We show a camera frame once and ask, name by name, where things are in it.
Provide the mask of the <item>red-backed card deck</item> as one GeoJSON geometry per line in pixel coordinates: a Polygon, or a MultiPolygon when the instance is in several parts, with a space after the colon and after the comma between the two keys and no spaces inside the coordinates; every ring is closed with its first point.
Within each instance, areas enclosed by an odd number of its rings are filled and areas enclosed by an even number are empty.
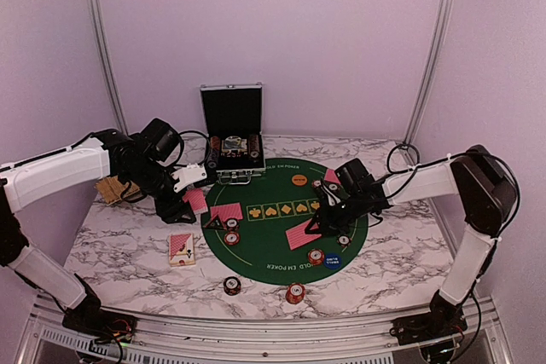
{"type": "Polygon", "coordinates": [[[206,196],[201,188],[189,189],[183,196],[183,200],[188,202],[195,215],[208,212],[206,196]]]}

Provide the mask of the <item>red-backed card seat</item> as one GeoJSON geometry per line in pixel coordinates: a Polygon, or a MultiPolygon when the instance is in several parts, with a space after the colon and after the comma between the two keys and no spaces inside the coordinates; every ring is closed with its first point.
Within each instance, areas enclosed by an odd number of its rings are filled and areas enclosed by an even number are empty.
{"type": "Polygon", "coordinates": [[[320,234],[307,234],[305,228],[308,225],[308,221],[302,222],[285,232],[287,237],[288,246],[291,251],[294,251],[302,246],[311,243],[314,240],[320,239],[320,234]]]}
{"type": "Polygon", "coordinates": [[[335,171],[332,169],[327,169],[323,179],[325,182],[331,182],[340,185],[340,180],[336,176],[335,171]]]}

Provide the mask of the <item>orange round dealer button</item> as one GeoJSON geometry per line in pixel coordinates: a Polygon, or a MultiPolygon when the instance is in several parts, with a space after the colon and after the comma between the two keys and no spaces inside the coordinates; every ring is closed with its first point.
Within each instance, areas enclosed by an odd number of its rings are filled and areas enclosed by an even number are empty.
{"type": "Polygon", "coordinates": [[[292,184],[293,184],[294,186],[303,187],[304,185],[307,184],[308,178],[307,178],[305,175],[296,174],[296,175],[293,175],[293,176],[292,176],[291,182],[292,182],[292,184]]]}

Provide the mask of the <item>black triangular all-in button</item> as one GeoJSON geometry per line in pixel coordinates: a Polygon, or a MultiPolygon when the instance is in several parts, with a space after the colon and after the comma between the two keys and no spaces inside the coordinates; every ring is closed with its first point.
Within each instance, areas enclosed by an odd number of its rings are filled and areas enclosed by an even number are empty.
{"type": "Polygon", "coordinates": [[[204,226],[207,229],[213,230],[225,230],[226,226],[219,215],[212,217],[208,223],[204,226]]]}

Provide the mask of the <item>blue small blind button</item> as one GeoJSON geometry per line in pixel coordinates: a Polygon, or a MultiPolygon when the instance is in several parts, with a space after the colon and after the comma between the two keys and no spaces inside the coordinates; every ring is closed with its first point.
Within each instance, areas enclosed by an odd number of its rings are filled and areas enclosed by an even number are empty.
{"type": "Polygon", "coordinates": [[[322,265],[325,268],[330,270],[340,269],[342,265],[342,258],[339,254],[336,254],[336,253],[326,254],[322,262],[322,265]]]}

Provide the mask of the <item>red-backed card top seat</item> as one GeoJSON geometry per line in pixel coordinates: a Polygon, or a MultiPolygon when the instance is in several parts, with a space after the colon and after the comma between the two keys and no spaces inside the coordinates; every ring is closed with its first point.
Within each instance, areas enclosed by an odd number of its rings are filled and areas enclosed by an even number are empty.
{"type": "Polygon", "coordinates": [[[336,176],[335,171],[332,169],[327,169],[323,179],[325,182],[331,182],[340,185],[340,180],[336,176]]]}

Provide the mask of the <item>single red-backed playing card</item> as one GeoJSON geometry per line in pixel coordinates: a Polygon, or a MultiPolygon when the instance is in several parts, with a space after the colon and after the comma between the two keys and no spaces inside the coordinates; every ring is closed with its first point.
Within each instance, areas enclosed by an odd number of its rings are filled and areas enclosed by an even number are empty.
{"type": "Polygon", "coordinates": [[[219,217],[223,222],[226,222],[229,219],[236,219],[238,221],[243,219],[240,203],[215,205],[210,208],[210,212],[212,219],[219,217]]]}

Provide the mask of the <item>red 5 chip stack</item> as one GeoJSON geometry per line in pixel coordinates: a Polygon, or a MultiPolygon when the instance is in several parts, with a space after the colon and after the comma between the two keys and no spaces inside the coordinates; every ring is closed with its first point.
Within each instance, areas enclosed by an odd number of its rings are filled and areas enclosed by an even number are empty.
{"type": "Polygon", "coordinates": [[[298,304],[305,297],[305,287],[300,283],[291,284],[286,292],[286,300],[290,304],[298,304]]]}

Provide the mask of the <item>dark 100 chip stack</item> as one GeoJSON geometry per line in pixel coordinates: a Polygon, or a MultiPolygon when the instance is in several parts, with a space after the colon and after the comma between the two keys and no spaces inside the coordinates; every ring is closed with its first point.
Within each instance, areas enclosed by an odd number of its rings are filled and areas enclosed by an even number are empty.
{"type": "Polygon", "coordinates": [[[241,282],[237,277],[229,276],[224,279],[223,288],[227,295],[234,296],[240,293],[241,282]]]}

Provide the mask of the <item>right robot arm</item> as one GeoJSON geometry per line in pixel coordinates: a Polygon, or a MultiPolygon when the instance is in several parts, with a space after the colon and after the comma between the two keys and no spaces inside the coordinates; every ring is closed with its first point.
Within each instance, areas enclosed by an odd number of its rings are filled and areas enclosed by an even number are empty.
{"type": "Polygon", "coordinates": [[[502,231],[520,206],[520,189],[508,165],[484,146],[448,155],[429,164],[374,178],[360,159],[335,170],[337,182],[323,179],[312,186],[319,207],[305,226],[306,234],[347,234],[357,219],[395,205],[448,195],[459,197],[465,229],[454,262],[433,296],[422,328],[439,337],[456,322],[456,312],[488,269],[502,231]]]}

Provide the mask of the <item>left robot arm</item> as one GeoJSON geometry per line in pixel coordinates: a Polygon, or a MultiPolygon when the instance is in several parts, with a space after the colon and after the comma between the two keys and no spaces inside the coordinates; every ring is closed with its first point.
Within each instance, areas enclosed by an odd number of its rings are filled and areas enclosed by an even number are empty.
{"type": "Polygon", "coordinates": [[[15,214],[72,186],[116,176],[152,197],[163,222],[192,223],[195,214],[183,200],[183,192],[206,179],[206,170],[198,164],[182,168],[166,164],[181,144],[180,135],[155,118],[140,133],[128,136],[114,129],[91,132],[73,145],[2,166],[2,266],[54,297],[64,306],[66,321],[79,324],[90,334],[102,333],[109,319],[99,297],[84,280],[33,245],[22,233],[15,214]]]}

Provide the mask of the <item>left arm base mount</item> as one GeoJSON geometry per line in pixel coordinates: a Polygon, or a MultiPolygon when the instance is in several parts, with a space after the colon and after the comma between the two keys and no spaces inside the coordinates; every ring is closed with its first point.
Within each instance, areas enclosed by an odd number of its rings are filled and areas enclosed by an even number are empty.
{"type": "Polygon", "coordinates": [[[99,309],[87,315],[74,311],[65,313],[62,325],[70,330],[95,336],[98,343],[130,342],[137,326],[137,318],[99,309]]]}

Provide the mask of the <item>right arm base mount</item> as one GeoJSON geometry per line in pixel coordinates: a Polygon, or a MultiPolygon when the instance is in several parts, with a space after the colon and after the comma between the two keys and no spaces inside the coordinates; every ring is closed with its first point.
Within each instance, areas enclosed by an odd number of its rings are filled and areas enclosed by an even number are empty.
{"type": "Polygon", "coordinates": [[[407,345],[448,337],[467,329],[468,324],[462,316],[451,321],[434,321],[431,313],[424,313],[393,320],[389,333],[399,345],[407,345]]]}

